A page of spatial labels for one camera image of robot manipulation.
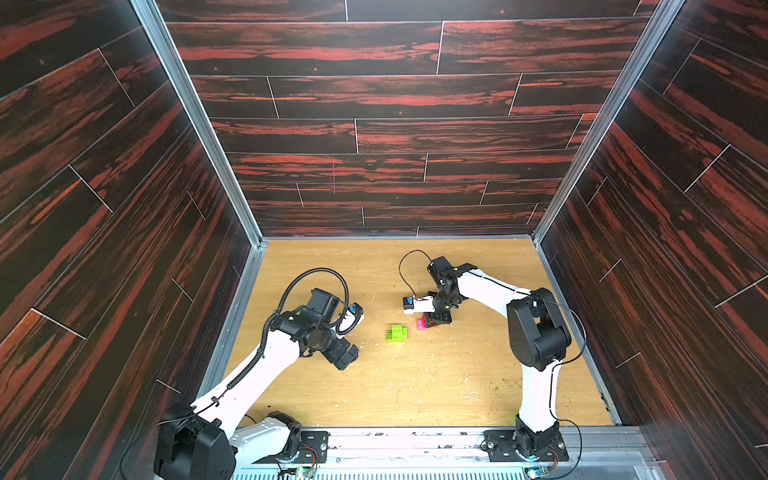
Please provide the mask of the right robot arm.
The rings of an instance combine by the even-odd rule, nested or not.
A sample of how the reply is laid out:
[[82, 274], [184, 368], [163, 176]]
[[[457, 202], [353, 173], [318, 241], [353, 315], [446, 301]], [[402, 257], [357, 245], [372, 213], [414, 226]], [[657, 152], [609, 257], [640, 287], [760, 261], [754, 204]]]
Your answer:
[[515, 417], [515, 450], [523, 459], [540, 458], [562, 440], [556, 411], [560, 368], [572, 343], [571, 333], [551, 291], [512, 286], [476, 266], [453, 266], [444, 258], [427, 271], [437, 290], [424, 312], [429, 327], [451, 322], [451, 312], [466, 300], [477, 301], [507, 321], [510, 349], [522, 367], [522, 400]]

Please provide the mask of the aluminium front rail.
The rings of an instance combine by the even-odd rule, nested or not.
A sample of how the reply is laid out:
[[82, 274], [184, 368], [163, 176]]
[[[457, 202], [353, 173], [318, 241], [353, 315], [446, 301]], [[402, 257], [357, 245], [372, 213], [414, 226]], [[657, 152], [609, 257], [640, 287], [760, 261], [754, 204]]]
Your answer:
[[564, 430], [566, 462], [491, 462], [483, 432], [503, 427], [328, 428], [324, 464], [251, 464], [233, 479], [664, 479], [635, 427]]

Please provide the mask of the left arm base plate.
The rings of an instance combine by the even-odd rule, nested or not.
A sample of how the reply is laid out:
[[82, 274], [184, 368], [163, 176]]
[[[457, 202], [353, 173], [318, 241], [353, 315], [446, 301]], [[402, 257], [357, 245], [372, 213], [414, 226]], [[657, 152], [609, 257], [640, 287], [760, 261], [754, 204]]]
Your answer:
[[292, 440], [286, 453], [268, 456], [257, 461], [267, 465], [314, 465], [324, 464], [328, 458], [330, 432], [302, 430], [298, 440]]

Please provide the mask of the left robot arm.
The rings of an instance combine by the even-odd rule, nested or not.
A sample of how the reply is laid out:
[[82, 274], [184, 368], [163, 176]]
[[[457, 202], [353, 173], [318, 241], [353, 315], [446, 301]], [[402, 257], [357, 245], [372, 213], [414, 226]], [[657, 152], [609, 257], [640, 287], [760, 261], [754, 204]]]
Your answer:
[[300, 422], [281, 412], [248, 427], [240, 422], [298, 359], [321, 353], [343, 370], [358, 358], [358, 348], [336, 330], [335, 313], [357, 321], [363, 310], [314, 289], [307, 304], [271, 316], [259, 346], [227, 377], [190, 404], [174, 404], [163, 414], [154, 473], [162, 479], [230, 479], [268, 457], [292, 459], [299, 450]]

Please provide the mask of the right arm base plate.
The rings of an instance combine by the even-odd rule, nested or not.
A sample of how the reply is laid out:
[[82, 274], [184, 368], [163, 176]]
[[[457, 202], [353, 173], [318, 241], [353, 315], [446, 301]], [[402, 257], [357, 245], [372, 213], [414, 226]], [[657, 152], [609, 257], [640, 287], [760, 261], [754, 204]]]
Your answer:
[[486, 430], [480, 448], [491, 462], [566, 462], [569, 453], [557, 424], [542, 432], [527, 427]]

